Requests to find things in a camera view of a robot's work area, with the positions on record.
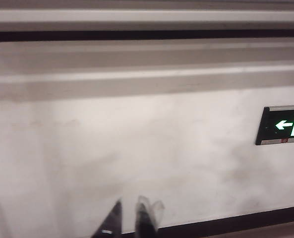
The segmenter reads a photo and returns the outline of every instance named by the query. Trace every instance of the white wall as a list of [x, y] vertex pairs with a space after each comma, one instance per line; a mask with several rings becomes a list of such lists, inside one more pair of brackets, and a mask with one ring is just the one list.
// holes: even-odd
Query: white wall
[[0, 43], [0, 238], [89, 236], [122, 197], [172, 226], [294, 206], [294, 39]]

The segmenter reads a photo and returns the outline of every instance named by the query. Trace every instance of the black stripe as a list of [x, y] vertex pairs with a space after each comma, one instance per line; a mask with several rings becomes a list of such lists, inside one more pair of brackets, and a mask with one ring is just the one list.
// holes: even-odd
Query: black stripe
[[[200, 238], [294, 222], [294, 207], [159, 229], [160, 238]], [[133, 238], [134, 233], [123, 238]]]
[[0, 42], [80, 40], [166, 40], [294, 37], [294, 30], [24, 31], [0, 32]]

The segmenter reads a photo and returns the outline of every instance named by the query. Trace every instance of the emergency exit sign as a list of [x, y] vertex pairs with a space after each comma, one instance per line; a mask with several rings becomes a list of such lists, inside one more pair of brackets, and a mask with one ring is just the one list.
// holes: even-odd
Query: emergency exit sign
[[294, 142], [294, 106], [265, 107], [256, 145]]

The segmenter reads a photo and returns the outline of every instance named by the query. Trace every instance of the floor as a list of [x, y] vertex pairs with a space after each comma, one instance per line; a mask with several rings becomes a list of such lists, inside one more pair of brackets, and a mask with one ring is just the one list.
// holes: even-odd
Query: floor
[[209, 238], [294, 238], [294, 222], [262, 227], [240, 232], [211, 236]]

